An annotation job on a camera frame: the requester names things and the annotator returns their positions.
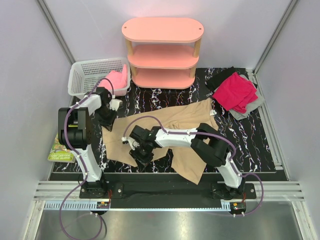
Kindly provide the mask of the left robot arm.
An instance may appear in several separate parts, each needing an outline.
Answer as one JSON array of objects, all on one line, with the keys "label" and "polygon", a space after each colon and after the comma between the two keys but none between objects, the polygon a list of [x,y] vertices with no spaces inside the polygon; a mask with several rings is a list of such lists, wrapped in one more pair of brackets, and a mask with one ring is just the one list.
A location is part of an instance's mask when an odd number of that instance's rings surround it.
[{"label": "left robot arm", "polygon": [[71,107],[58,110],[58,141],[71,151],[81,169],[81,191],[97,198],[108,193],[108,186],[92,150],[92,115],[98,118],[102,127],[112,131],[122,103],[106,88],[98,87]]}]

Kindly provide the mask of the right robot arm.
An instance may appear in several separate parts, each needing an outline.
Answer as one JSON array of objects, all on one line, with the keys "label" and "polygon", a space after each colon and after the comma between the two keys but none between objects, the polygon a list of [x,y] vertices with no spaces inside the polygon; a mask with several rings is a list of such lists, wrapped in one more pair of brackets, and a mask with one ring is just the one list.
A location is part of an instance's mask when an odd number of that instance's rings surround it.
[{"label": "right robot arm", "polygon": [[151,162],[155,149],[190,148],[207,165],[217,168],[223,177],[224,186],[214,191],[220,199],[236,199],[245,192],[246,181],[233,161],[236,147],[207,123],[200,123],[197,128],[191,129],[163,126],[147,129],[135,125],[129,136],[122,138],[122,142],[130,145],[129,154],[143,166]]}]

